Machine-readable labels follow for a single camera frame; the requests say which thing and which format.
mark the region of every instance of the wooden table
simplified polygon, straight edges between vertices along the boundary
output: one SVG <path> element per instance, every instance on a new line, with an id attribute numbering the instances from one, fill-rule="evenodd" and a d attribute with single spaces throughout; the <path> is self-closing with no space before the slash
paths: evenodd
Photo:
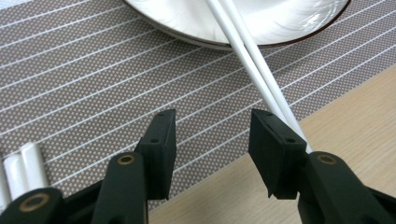
<path id="1" fill-rule="evenodd" d="M 301 122 L 314 150 L 343 158 L 396 196 L 396 65 Z M 267 198 L 248 154 L 149 214 L 150 223 L 301 223 L 296 201 Z"/>

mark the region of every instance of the placemat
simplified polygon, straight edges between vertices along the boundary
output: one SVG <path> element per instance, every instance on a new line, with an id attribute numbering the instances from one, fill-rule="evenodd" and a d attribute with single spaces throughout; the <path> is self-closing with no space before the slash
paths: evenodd
<path id="1" fill-rule="evenodd" d="M 396 63 L 395 9 L 395 1 L 352 1 L 320 34 L 262 50 L 299 120 Z M 38 142 L 64 196 L 103 178 L 155 113 L 175 108 L 174 197 L 242 156 L 250 109 L 265 108 L 232 52 L 174 39 L 121 0 L 0 10 L 0 64 L 0 152 Z"/>

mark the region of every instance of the brass screw hole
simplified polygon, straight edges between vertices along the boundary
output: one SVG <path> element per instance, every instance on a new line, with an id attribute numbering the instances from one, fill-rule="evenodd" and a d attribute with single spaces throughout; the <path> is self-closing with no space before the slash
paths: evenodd
<path id="1" fill-rule="evenodd" d="M 318 155 L 318 160 L 329 165 L 334 165 L 337 163 L 335 158 L 328 155 Z"/>
<path id="2" fill-rule="evenodd" d="M 117 162 L 119 163 L 119 165 L 131 164 L 134 162 L 134 157 L 131 155 L 121 156 L 121 157 L 119 157 Z"/>
<path id="3" fill-rule="evenodd" d="M 37 193 L 23 201 L 20 205 L 20 210 L 21 212 L 33 212 L 42 207 L 49 200 L 50 196 L 47 193 Z"/>

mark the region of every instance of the white chopstick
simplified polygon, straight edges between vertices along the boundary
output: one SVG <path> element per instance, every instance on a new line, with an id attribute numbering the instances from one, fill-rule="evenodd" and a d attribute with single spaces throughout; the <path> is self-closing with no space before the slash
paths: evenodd
<path id="1" fill-rule="evenodd" d="M 4 210 L 6 210 L 9 203 L 11 203 L 11 195 L 8 190 L 7 177 L 4 171 L 3 162 L 0 159 L 0 215 Z"/>
<path id="2" fill-rule="evenodd" d="M 282 119 L 306 141 L 306 137 L 304 136 L 300 124 L 294 117 L 289 104 L 277 85 L 271 70 L 260 53 L 259 48 L 254 43 L 254 40 L 236 9 L 233 0 L 223 0 L 223 6 L 218 0 L 206 0 L 206 3 L 209 5 L 210 10 L 221 27 L 221 30 L 227 36 L 234 52 L 238 56 L 242 65 L 244 65 L 247 73 L 256 88 L 259 90 L 259 93 L 271 112 Z M 312 148 L 309 144 L 306 147 L 306 152 L 312 152 Z"/>
<path id="3" fill-rule="evenodd" d="M 49 186 L 44 169 L 43 157 L 38 144 L 29 142 L 21 147 L 21 155 L 29 190 L 43 189 Z"/>
<path id="4" fill-rule="evenodd" d="M 14 201 L 29 191 L 22 156 L 20 154 L 9 156 L 4 160 L 4 166 L 11 199 Z"/>

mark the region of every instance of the plate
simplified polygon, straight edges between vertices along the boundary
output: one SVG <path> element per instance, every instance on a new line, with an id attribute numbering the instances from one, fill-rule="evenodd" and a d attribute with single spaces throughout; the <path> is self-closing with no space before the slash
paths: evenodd
<path id="1" fill-rule="evenodd" d="M 214 49 L 230 49 L 205 0 L 125 0 L 169 35 Z M 288 45 L 332 24 L 350 0 L 235 0 L 260 48 Z"/>

